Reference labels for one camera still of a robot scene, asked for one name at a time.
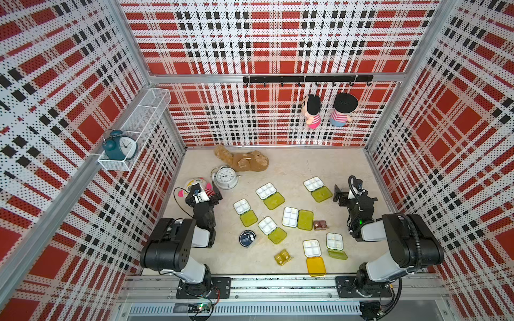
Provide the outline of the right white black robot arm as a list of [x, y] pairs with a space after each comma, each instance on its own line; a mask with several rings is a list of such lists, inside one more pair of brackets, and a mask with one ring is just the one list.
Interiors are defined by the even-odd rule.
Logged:
[[334, 187], [333, 201], [348, 210], [348, 233], [357, 242], [382, 242], [388, 251], [371, 262], [364, 262], [352, 277], [338, 277], [343, 294], [364, 298], [380, 294], [392, 296], [387, 287], [404, 276], [444, 262], [444, 250], [420, 215], [384, 214], [373, 218], [374, 203], [361, 179], [351, 175], [349, 189]]

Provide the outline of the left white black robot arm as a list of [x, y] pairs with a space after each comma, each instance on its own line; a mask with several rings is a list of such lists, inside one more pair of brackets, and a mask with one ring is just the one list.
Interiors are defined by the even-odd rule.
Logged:
[[193, 215], [186, 219], [160, 219], [143, 247], [141, 266], [160, 274], [173, 274], [185, 285], [210, 291], [210, 269], [191, 257], [191, 249], [213, 246], [216, 239], [214, 206], [220, 200], [222, 194], [214, 183], [207, 189], [199, 183], [193, 184], [186, 195], [186, 204], [193, 209]]

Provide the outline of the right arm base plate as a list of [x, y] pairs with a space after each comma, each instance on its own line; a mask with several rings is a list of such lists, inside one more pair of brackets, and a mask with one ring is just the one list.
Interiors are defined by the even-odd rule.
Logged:
[[392, 298], [392, 289], [385, 282], [356, 281], [356, 276], [337, 276], [335, 286], [340, 298]]

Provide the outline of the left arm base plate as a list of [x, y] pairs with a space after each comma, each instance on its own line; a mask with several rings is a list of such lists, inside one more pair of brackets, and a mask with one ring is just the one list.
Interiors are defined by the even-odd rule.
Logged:
[[211, 300], [230, 297], [232, 279], [229, 277], [207, 278], [199, 284], [179, 282], [175, 297], [179, 300], [208, 298]]

